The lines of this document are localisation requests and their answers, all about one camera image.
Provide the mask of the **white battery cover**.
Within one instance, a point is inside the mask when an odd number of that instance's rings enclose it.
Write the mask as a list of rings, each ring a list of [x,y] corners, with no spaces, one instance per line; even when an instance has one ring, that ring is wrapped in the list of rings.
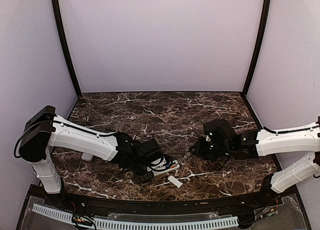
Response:
[[[174,184],[177,188],[180,188],[183,183],[181,181],[179,181],[177,178],[175,178],[174,176],[170,175],[168,178],[168,181],[170,181],[172,184]]]

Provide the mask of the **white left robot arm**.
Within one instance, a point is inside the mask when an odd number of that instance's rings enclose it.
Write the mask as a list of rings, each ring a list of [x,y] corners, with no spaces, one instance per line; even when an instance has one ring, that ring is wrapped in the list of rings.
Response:
[[[63,191],[63,180],[51,159],[53,147],[81,152],[85,161],[98,157],[116,164],[132,172],[137,184],[179,168],[178,161],[162,153],[155,139],[140,142],[124,132],[95,131],[67,121],[56,114],[55,107],[45,106],[25,124],[13,155],[31,164],[46,193],[60,208],[66,208],[71,198]]]

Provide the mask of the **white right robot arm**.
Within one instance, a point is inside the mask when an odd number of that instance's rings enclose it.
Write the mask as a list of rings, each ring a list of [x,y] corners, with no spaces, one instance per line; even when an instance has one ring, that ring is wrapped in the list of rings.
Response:
[[[204,124],[204,135],[189,148],[194,156],[216,161],[227,157],[253,159],[277,153],[302,152],[307,154],[291,166],[264,178],[255,202],[260,207],[273,201],[291,186],[320,172],[320,123],[301,127],[271,130],[246,130],[237,134],[225,119],[215,119]]]

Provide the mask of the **slim white remote with QR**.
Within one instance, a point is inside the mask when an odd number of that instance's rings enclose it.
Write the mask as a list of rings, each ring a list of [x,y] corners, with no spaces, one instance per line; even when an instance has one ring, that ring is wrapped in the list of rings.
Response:
[[[173,160],[172,165],[177,165],[177,167],[174,168],[174,169],[169,169],[170,167],[167,164],[167,165],[163,165],[161,167],[156,168],[156,171],[152,170],[152,173],[153,173],[154,176],[159,176],[159,175],[162,175],[162,174],[169,173],[169,172],[172,172],[174,170],[177,170],[180,167],[180,165],[179,165],[177,160]]]

